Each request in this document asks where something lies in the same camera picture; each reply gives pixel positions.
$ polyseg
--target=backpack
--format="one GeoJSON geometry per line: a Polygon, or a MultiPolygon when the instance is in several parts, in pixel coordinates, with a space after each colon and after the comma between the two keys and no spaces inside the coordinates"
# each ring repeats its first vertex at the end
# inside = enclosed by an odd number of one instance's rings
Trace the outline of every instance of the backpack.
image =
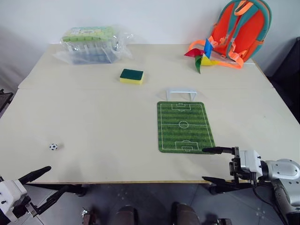
{"type": "MultiPolygon", "coordinates": [[[[262,47],[270,28],[271,10],[263,0],[232,0],[225,6],[208,38],[213,50],[237,64],[220,62],[219,65],[240,69],[262,47]]],[[[194,41],[204,45],[205,40],[194,41]]]]}

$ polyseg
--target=green soccer field mat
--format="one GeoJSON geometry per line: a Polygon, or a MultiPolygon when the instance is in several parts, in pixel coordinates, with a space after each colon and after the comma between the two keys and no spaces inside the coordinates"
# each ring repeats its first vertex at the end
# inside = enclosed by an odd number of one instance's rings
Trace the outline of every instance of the green soccer field mat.
{"type": "Polygon", "coordinates": [[[161,152],[206,154],[215,146],[202,102],[158,102],[157,123],[161,152]]]}

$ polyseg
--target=toy soccer ball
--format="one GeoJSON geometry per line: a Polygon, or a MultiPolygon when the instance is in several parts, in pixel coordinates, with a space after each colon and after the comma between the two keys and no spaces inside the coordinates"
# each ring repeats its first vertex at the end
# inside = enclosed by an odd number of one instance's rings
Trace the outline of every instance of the toy soccer ball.
{"type": "Polygon", "coordinates": [[[58,148],[58,145],[57,144],[50,144],[49,148],[51,150],[56,150],[58,148]]]}

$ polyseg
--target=yellow sponge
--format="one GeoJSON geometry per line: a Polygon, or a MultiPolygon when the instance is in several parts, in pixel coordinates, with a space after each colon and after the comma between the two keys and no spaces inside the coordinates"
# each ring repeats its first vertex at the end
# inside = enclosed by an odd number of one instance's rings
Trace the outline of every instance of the yellow sponge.
{"type": "Polygon", "coordinates": [[[142,84],[143,71],[132,70],[132,69],[123,69],[123,72],[120,76],[120,82],[142,84]]]}

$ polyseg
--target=dark chair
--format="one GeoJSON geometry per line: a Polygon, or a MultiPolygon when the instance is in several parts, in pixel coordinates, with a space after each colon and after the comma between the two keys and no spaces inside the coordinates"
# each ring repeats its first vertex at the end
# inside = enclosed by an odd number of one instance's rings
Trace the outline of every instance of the dark chair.
{"type": "Polygon", "coordinates": [[[4,93],[4,90],[0,90],[0,112],[5,108],[7,104],[11,103],[13,93],[4,93]]]}
{"type": "Polygon", "coordinates": [[[300,123],[300,37],[275,74],[268,79],[300,123]]]}

